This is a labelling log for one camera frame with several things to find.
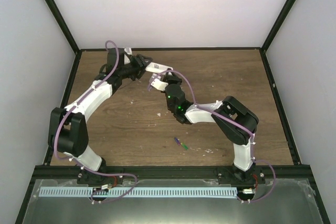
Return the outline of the white remote control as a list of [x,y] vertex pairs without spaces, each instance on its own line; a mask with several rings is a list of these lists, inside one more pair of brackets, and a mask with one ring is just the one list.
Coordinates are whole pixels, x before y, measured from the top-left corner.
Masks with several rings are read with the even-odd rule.
[[173,68],[170,67],[170,66],[166,66],[166,65],[159,64],[159,63],[151,62],[150,64],[147,65],[145,70],[147,72],[151,72],[151,73],[161,73],[163,71],[173,70]]

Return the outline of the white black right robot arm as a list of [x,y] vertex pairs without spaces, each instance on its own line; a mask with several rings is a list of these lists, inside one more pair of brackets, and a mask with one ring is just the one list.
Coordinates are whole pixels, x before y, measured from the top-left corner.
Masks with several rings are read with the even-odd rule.
[[253,165],[251,145],[254,144],[259,118],[233,96],[208,104],[187,100],[181,88],[181,77],[180,73],[168,70],[162,78],[167,83],[162,92],[165,93],[168,110],[181,124],[217,124],[234,146],[235,181],[241,184],[248,182]]

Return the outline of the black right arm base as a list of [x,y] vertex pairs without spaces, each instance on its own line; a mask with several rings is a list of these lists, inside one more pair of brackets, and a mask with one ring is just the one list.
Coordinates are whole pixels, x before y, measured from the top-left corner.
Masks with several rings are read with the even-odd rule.
[[234,165],[220,166],[216,172],[221,184],[250,185],[255,182],[258,182],[258,184],[265,183],[265,179],[260,176],[262,169],[257,168],[256,165],[252,165],[251,168],[245,172]]

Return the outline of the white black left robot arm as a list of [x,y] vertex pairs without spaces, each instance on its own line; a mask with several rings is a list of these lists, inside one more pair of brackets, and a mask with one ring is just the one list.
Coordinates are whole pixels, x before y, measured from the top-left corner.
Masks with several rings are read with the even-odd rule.
[[109,49],[107,62],[102,65],[90,87],[73,103],[55,108],[50,115],[48,145],[54,156],[61,153],[82,168],[89,169],[89,178],[102,184],[107,178],[104,160],[89,146],[87,121],[95,110],[115,94],[124,79],[140,79],[152,58],[133,55],[131,49]]

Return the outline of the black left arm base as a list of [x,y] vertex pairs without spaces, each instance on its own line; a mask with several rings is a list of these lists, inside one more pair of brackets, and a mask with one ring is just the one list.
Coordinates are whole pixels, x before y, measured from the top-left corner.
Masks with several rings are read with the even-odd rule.
[[135,175],[127,172],[123,166],[103,166],[97,172],[90,172],[86,168],[75,165],[78,170],[77,183],[90,186],[100,186],[104,184],[121,185],[123,182],[137,182]]

